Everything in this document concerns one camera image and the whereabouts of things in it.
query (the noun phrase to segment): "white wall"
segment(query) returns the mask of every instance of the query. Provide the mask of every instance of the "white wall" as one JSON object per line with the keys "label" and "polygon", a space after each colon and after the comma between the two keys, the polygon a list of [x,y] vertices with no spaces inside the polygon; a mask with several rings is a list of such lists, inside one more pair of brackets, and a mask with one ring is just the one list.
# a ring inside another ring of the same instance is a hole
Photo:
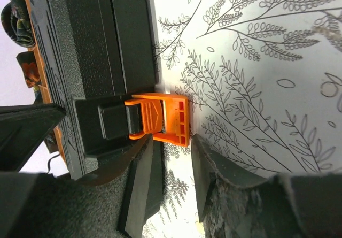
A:
{"label": "white wall", "polygon": [[[9,0],[0,0],[0,9]],[[0,59],[2,82],[0,82],[0,106],[32,104],[34,101],[33,89],[28,89],[22,74],[22,70],[16,60],[16,56],[26,51],[26,48],[16,45],[0,27]],[[44,143],[32,155],[27,164],[23,167],[23,172],[46,172],[48,160],[56,155],[49,154]],[[51,172],[54,175],[61,175],[67,172],[63,160],[58,157],[51,162]]]}

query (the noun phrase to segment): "floral patterned tablecloth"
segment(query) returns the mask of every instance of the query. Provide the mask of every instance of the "floral patterned tablecloth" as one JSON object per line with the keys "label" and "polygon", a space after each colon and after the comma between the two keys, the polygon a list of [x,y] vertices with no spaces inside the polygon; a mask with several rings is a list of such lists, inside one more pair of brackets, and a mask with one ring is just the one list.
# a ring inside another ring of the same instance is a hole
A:
{"label": "floral patterned tablecloth", "polygon": [[[158,88],[245,169],[342,169],[342,0],[150,0]],[[145,237],[205,237],[190,149],[166,145],[165,201]]]}

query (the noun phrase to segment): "black cable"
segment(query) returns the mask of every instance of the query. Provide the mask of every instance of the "black cable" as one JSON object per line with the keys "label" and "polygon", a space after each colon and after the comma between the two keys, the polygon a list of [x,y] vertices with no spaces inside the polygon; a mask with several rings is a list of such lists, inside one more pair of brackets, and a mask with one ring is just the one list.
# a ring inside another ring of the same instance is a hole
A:
{"label": "black cable", "polygon": [[51,157],[51,158],[48,160],[48,172],[47,172],[47,174],[49,174],[50,171],[51,171],[51,162],[52,162],[52,160],[55,159],[55,158],[57,158],[57,157],[59,157],[59,156],[60,156],[60,154],[57,154],[57,155]]}

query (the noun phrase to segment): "black plastic case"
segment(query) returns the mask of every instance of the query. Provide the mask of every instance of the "black plastic case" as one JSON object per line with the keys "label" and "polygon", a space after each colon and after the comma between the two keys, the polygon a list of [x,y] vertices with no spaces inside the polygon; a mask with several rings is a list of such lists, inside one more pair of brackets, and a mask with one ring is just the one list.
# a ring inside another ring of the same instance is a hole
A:
{"label": "black plastic case", "polygon": [[126,151],[123,101],[156,83],[146,0],[30,0],[68,169],[78,179]]}

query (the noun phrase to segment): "orange latch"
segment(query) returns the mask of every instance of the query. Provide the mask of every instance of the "orange latch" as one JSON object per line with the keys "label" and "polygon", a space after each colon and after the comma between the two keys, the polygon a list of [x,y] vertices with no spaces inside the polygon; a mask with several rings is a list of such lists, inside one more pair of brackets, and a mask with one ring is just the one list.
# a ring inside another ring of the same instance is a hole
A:
{"label": "orange latch", "polygon": [[[188,147],[190,143],[189,100],[186,96],[161,93],[143,93],[132,95],[125,106],[141,105],[143,131],[130,134],[133,140],[145,134],[153,134],[153,139]],[[165,133],[162,122],[165,120]]]}

